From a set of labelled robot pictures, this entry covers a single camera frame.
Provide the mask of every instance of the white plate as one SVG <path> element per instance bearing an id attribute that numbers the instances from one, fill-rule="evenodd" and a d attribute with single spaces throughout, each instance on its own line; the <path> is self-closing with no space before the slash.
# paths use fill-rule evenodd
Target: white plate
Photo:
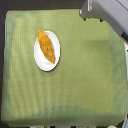
<path id="1" fill-rule="evenodd" d="M 48 37 L 51 39 L 52 41 L 52 45 L 54 48 L 54 54 L 55 54 L 55 64 L 51 63 L 50 61 L 48 61 L 42 50 L 40 49 L 40 45 L 38 42 L 38 37 L 35 41 L 35 45 L 34 45 L 34 58 L 36 61 L 36 64 L 38 65 L 38 67 L 43 70 L 43 71 L 51 71 L 53 68 L 55 68 L 55 66 L 58 64 L 59 62 L 59 58 L 60 58 L 60 44 L 59 44 L 59 40 L 56 37 L 56 35 L 51 32 L 51 31 L 44 31 L 45 34 L 48 35 Z"/>

